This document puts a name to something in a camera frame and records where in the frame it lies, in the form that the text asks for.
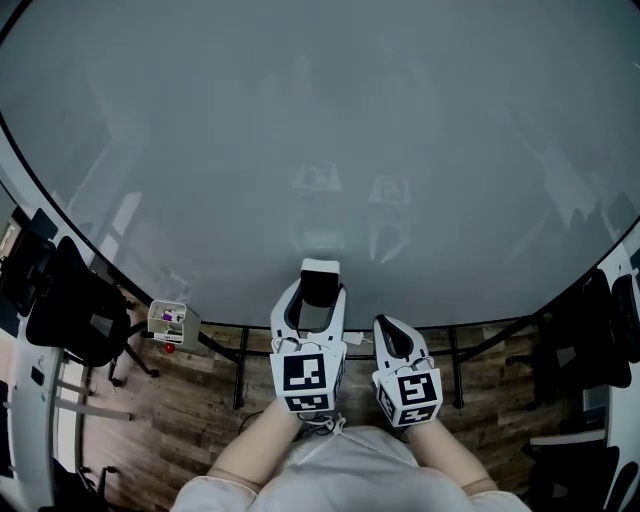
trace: white box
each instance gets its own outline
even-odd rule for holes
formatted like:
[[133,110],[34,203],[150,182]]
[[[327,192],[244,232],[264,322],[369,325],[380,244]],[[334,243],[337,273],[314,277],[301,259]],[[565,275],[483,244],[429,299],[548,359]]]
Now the white box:
[[[166,311],[174,313],[172,319],[163,318]],[[182,302],[154,300],[149,307],[147,330],[156,341],[189,350],[198,343],[200,317]]]

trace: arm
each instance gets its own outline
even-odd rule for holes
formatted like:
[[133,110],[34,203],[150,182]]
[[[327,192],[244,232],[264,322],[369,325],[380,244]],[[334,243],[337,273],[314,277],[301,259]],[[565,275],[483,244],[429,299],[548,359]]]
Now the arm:
[[418,464],[443,472],[467,496],[498,489],[480,461],[438,420],[411,427],[408,436]]
[[289,449],[302,422],[274,401],[253,424],[227,446],[208,476],[231,480],[258,492]]

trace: wooden floor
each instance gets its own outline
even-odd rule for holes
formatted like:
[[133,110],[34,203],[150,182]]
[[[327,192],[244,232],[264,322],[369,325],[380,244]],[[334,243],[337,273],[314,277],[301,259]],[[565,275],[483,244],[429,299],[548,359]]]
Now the wooden floor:
[[[457,329],[460,347],[491,337],[506,324]],[[225,346],[239,347],[241,329],[204,326],[203,330]],[[445,330],[423,332],[430,350],[449,348]],[[248,348],[269,350],[268,331],[251,330]],[[527,328],[490,351],[464,363],[465,406],[453,407],[453,375],[449,356],[436,357],[441,369],[444,405],[441,421],[486,465],[499,487],[516,493],[528,487],[531,461],[521,453],[528,438],[557,433],[558,423],[570,414],[567,402],[543,405],[533,412],[524,406],[533,398],[531,370],[506,367],[505,357],[528,354],[538,342],[535,328]],[[88,403],[133,413],[131,422],[86,417],[83,463],[93,473],[113,465],[108,475],[107,498],[145,511],[169,510],[180,488],[205,474],[220,451],[233,440],[244,418],[263,410],[274,397],[267,357],[247,357],[242,409],[232,409],[236,367],[201,346],[195,353],[166,354],[150,340],[132,345],[160,377],[152,379],[132,364],[126,354],[116,370],[125,380],[114,388],[107,368],[93,370]],[[363,342],[349,345],[350,353],[372,353]],[[348,361],[340,390],[339,410],[348,425],[387,428],[371,392],[373,361]]]

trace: sleeve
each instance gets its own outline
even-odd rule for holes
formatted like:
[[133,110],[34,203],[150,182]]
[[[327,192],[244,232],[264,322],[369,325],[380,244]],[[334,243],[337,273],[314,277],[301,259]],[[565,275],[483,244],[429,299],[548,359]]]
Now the sleeve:
[[244,512],[255,498],[242,484],[199,476],[180,490],[171,512]]
[[489,491],[469,498],[473,512],[530,512],[520,498],[510,492]]

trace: black chair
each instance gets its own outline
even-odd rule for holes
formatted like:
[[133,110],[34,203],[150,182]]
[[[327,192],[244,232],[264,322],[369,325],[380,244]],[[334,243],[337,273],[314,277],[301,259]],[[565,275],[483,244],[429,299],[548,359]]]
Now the black chair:
[[87,468],[77,473],[67,471],[53,459],[53,507],[42,507],[39,512],[62,512],[68,510],[91,510],[95,512],[134,512],[132,509],[114,505],[104,497],[107,473],[116,473],[112,466],[102,468],[98,488],[86,477]]
[[85,366],[110,363],[109,380],[122,352],[142,370],[149,370],[128,343],[146,322],[131,326],[129,302],[117,286],[90,271],[73,240],[64,237],[56,247],[51,241],[26,231],[3,265],[0,289],[26,316],[27,340],[39,346],[61,347],[68,358]]
[[[507,365],[533,366],[536,396],[529,410],[554,400],[558,390],[576,393],[602,384],[631,384],[629,362],[640,354],[640,324],[630,277],[619,278],[612,295],[604,272],[595,271],[563,297],[549,322],[538,323],[542,342],[534,354],[506,359]],[[565,364],[558,360],[562,349],[574,353]]]
[[[602,441],[592,441],[525,445],[522,451],[536,462],[531,472],[531,488],[523,496],[533,510],[605,510],[620,457],[617,447],[605,448]],[[623,480],[628,489],[631,482]],[[612,496],[612,506],[617,502],[616,496]]]

